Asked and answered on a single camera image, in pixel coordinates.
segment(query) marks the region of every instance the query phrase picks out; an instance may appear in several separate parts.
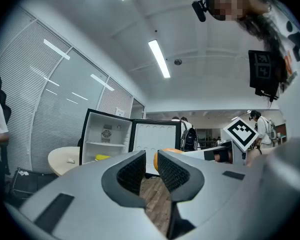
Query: white table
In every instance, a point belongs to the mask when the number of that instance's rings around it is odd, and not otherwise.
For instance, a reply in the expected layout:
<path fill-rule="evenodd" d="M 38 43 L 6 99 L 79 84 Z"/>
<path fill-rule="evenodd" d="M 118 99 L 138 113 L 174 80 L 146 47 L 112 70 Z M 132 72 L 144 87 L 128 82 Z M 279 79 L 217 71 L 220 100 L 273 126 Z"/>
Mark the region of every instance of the white table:
<path fill-rule="evenodd" d="M 79 166 L 80 147 L 67 146 L 52 150 L 48 155 L 48 163 L 54 173 L 58 176 L 64 175 L 67 171 Z"/>
<path fill-rule="evenodd" d="M 286 135 L 281 135 L 280 137 L 278 137 L 278 139 L 280 140 L 280 145 L 282 145 L 282 139 L 287 137 Z"/>

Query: window blinds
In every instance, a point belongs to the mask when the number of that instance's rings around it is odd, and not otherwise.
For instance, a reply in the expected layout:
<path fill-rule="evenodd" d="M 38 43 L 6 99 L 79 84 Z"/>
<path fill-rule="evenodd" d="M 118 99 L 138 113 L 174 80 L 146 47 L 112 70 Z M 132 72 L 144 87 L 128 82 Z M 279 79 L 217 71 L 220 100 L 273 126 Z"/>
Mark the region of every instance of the window blinds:
<path fill-rule="evenodd" d="M 48 40 L 63 52 L 70 46 L 39 21 L 27 27 L 0 58 L 2 89 L 12 114 L 8 122 L 8 163 L 11 172 L 17 167 L 30 170 L 29 140 L 33 114 L 42 88 L 62 58 L 44 44 Z"/>
<path fill-rule="evenodd" d="M 118 108 L 124 111 L 124 117 L 130 118 L 133 96 L 111 78 L 107 84 L 114 90 L 111 91 L 109 88 L 104 89 L 98 110 L 115 115 Z"/>
<path fill-rule="evenodd" d="M 102 73 L 76 50 L 67 54 L 51 75 L 36 111 L 31 136 L 34 171 L 49 173 L 49 153 L 61 147 L 76 147 L 82 135 L 88 109 L 96 109 L 106 82 Z"/>
<path fill-rule="evenodd" d="M 16 6 L 7 18 L 5 24 L 0 30 L 0 55 L 4 52 L 11 41 L 35 18 L 25 10 Z"/>

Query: white wall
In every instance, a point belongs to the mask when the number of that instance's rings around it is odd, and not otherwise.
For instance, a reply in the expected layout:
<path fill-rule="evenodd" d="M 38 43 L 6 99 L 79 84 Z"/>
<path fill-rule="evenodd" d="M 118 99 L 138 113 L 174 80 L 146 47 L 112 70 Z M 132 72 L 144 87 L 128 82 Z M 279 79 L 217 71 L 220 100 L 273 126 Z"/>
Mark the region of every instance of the white wall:
<path fill-rule="evenodd" d="M 156 85 L 146 111 L 266 110 L 269 107 L 268 99 L 255 95 L 248 81 L 210 75 L 198 80 L 167 79 L 166 83 Z M 278 109 L 276 102 L 271 109 Z"/>
<path fill-rule="evenodd" d="M 230 124 L 231 119 L 228 117 L 187 117 L 189 123 L 191 123 L 196 129 L 221 129 Z"/>
<path fill-rule="evenodd" d="M 132 78 L 96 43 L 92 42 L 80 29 L 52 6 L 43 0 L 22 0 L 20 5 L 87 56 L 143 105 L 146 105 L 146 94 Z"/>
<path fill-rule="evenodd" d="M 221 137 L 220 129 L 212 129 L 212 139 L 217 139 L 218 137 Z"/>

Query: mini fridge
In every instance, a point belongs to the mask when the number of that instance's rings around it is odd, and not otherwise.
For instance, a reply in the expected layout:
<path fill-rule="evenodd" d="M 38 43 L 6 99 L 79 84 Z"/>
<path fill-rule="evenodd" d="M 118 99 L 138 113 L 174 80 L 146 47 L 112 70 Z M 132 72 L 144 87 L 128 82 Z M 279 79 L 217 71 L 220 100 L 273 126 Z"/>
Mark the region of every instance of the mini fridge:
<path fill-rule="evenodd" d="M 128 119 L 88 109 L 81 138 L 80 165 L 95 162 L 96 155 L 114 157 L 145 150 L 146 173 L 159 175 L 154 155 L 161 149 L 180 149 L 181 122 Z"/>

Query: backpack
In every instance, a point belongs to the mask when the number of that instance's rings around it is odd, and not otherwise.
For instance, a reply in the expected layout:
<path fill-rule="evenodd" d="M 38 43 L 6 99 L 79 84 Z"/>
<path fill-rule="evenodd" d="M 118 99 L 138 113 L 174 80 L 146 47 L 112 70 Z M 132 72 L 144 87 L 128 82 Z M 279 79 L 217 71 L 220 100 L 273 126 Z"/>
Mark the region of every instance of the backpack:
<path fill-rule="evenodd" d="M 270 140 L 276 140 L 277 139 L 277 133 L 275 130 L 275 124 L 271 121 L 271 119 L 268 120 L 264 120 L 264 118 L 262 118 L 264 123 L 265 123 L 265 133 L 270 137 Z"/>
<path fill-rule="evenodd" d="M 198 149 L 198 141 L 199 137 L 195 129 L 187 128 L 185 122 L 183 123 L 185 131 L 182 134 L 181 141 L 180 141 L 180 150 L 184 152 L 188 151 L 196 151 Z"/>

